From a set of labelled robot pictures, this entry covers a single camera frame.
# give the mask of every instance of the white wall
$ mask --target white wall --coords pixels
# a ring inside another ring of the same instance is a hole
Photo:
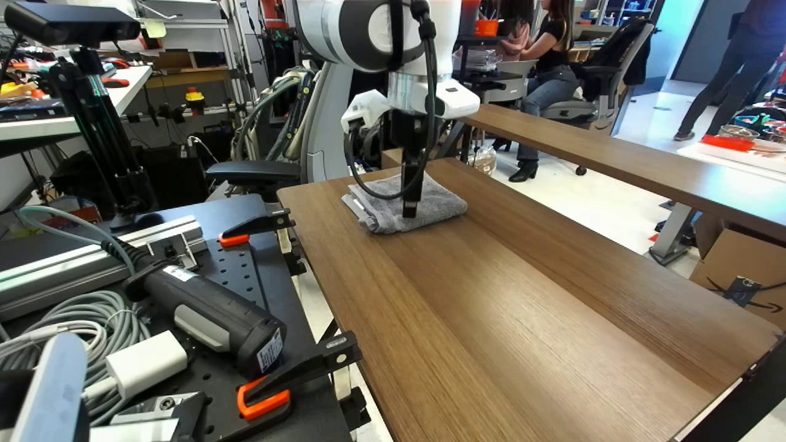
[[[666,0],[659,16],[659,33],[652,39],[646,60],[648,79],[670,79],[704,0]]]

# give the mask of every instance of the floor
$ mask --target floor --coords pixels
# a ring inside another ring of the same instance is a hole
[[[695,84],[666,84],[660,93],[636,93],[627,102],[627,112],[617,128],[617,138],[634,139],[659,149],[677,149],[670,134],[675,133],[690,98],[701,87]],[[508,174],[517,168],[517,146],[512,151],[496,155],[496,166],[491,177],[501,184],[574,219],[578,222],[622,242],[623,247],[646,254],[654,236],[654,225],[669,216],[666,201],[659,194],[641,192],[623,181],[609,179],[598,172],[584,177],[574,174],[574,163],[558,156],[540,156],[537,179],[523,184],[508,184]],[[698,250],[690,250],[685,257],[670,265],[677,275],[690,275],[698,262]],[[325,302],[320,285],[311,271],[295,279],[299,296],[304,302],[308,316],[315,333],[320,333],[329,319],[329,305]],[[363,383],[362,372],[353,367],[345,383]],[[370,405],[373,422],[353,432],[359,442],[385,442],[391,440],[385,424],[378,416],[378,409]],[[771,416],[745,436],[746,442],[773,442],[786,440],[786,405],[777,406]]]

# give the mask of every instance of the robotic arm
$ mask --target robotic arm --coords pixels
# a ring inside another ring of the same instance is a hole
[[[359,93],[341,128],[346,134],[368,133],[388,117],[402,144],[402,192],[395,196],[402,196],[402,216],[412,219],[436,119],[480,107],[480,98],[451,79],[461,0],[286,0],[286,16],[321,58],[391,74],[388,93]]]

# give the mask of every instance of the chair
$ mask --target chair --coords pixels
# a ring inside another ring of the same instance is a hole
[[[623,21],[584,63],[573,63],[579,95],[545,107],[542,117],[612,130],[627,93],[627,74],[652,37],[646,20]]]

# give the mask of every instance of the wooden tabletop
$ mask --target wooden tabletop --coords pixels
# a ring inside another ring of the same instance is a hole
[[[395,440],[669,440],[778,340],[467,163],[431,174],[470,214],[397,236],[357,222],[348,179],[281,192]]]
[[[483,106],[467,123],[707,214],[745,214],[777,230],[786,225],[786,181],[778,179],[698,161],[498,106]]]

